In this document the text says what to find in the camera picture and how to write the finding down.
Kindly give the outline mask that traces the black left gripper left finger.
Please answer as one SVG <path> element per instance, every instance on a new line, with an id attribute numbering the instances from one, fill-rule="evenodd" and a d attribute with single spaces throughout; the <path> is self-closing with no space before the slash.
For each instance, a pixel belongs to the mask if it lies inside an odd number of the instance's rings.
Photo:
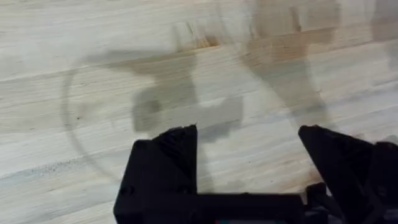
<path id="1" fill-rule="evenodd" d="M 192 223 L 191 213 L 146 212 L 157 194 L 197 193 L 197 140 L 194 124 L 134 142 L 113 207 L 117 223 Z"/>

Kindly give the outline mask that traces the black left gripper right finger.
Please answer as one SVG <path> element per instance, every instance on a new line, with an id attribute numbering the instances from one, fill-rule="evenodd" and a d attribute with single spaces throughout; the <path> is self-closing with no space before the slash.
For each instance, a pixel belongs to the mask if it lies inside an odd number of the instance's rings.
<path id="1" fill-rule="evenodd" d="M 316 202 L 343 223 L 397 223 L 397 145 L 370 143 L 321 126 L 298 135 L 331 195 Z"/>

